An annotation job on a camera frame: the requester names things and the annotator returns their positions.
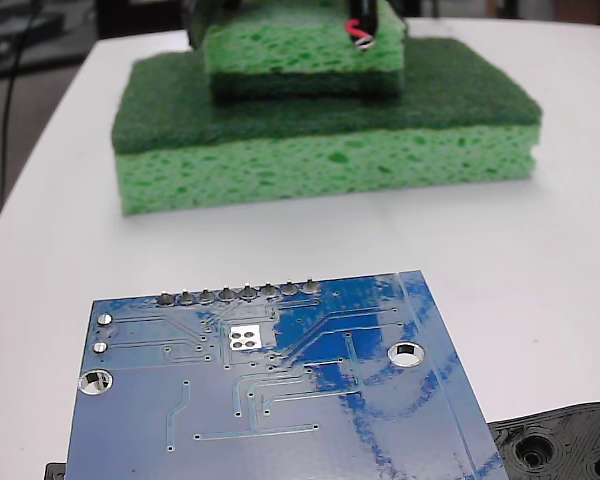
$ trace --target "green sponge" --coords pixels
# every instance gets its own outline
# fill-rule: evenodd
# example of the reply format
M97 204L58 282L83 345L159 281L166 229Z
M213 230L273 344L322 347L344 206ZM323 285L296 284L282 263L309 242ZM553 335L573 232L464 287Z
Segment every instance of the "green sponge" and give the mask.
M245 0L224 13L205 39L216 98L322 94L399 95L404 86L405 24L378 4L374 48L354 48L343 0Z
M455 40L406 59L399 98L226 105L196 53L137 63L113 130L123 211L530 175L541 110L522 89Z

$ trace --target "light green sponge layer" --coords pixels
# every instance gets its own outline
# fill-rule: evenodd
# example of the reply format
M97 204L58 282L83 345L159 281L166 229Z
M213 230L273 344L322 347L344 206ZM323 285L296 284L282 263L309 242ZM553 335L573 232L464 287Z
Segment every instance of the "light green sponge layer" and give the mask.
M378 2L380 28L371 50L356 50L345 31L343 0L245 0L205 38L207 73L344 73L404 67L405 24Z
M372 130L118 155L125 214L523 179L539 126Z
M354 48L343 0L245 0L204 47L215 98L377 95L404 89L405 23L381 0L374 48Z

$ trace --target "blue circuit board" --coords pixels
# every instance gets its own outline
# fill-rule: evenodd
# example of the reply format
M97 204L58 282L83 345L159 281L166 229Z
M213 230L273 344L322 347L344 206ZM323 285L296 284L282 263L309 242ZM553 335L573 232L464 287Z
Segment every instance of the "blue circuit board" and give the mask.
M95 302L66 478L507 477L408 272Z

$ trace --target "dark green scouring pad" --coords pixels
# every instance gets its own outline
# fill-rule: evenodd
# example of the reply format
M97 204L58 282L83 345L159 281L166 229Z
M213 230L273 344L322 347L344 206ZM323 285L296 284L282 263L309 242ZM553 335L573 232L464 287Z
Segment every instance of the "dark green scouring pad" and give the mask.
M199 54L137 63L113 130L123 211L531 174L541 110L520 87L455 40L405 53L393 99L214 105Z
M404 87L405 23L378 3L376 45L353 48L343 0L244 0L205 39L216 98L396 96Z

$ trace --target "dark floor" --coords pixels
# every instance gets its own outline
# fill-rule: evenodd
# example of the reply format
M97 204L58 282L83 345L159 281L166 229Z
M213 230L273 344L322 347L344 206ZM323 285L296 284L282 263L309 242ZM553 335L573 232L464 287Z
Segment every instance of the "dark floor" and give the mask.
M9 188L77 71L78 67L52 70L20 77L16 82L9 127ZM0 81L0 129L6 89L7 82Z

